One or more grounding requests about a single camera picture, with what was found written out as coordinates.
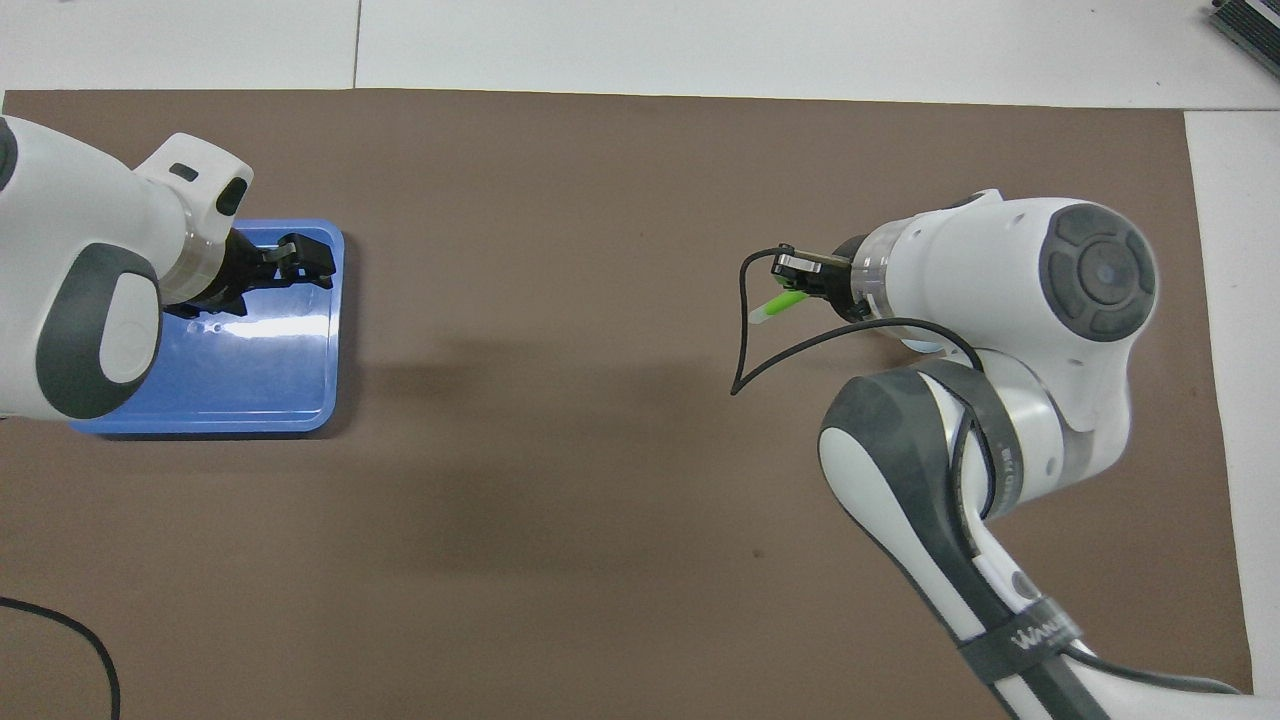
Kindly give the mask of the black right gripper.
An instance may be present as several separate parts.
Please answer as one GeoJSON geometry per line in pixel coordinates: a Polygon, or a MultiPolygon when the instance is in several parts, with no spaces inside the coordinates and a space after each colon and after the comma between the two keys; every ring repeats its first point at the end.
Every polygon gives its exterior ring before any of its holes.
{"type": "Polygon", "coordinates": [[[852,288],[851,266],[824,265],[788,243],[780,243],[774,250],[771,274],[783,291],[808,292],[813,299],[824,300],[849,323],[872,319],[867,299],[852,288]]]}

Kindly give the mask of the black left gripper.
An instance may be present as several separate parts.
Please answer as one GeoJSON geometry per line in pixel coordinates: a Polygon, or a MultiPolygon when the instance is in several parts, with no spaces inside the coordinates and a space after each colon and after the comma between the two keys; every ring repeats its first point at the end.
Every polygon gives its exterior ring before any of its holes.
{"type": "Polygon", "coordinates": [[[288,288],[311,284],[333,288],[337,264],[332,247],[301,233],[284,234],[271,249],[260,249],[238,229],[230,229],[220,269],[210,284],[186,301],[195,315],[230,314],[246,316],[244,293],[251,290],[288,288]]]}

